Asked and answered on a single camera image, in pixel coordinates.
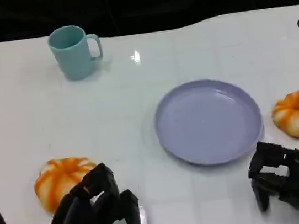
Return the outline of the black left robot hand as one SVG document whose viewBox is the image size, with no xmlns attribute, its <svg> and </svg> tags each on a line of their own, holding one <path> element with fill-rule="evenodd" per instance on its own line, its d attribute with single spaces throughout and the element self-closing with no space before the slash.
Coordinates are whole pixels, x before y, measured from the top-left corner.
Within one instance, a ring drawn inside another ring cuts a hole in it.
<svg viewBox="0 0 299 224">
<path fill-rule="evenodd" d="M 141 224 L 138 198 L 130 191 L 120 192 L 114 173 L 100 163 L 66 194 L 51 224 Z"/>
</svg>

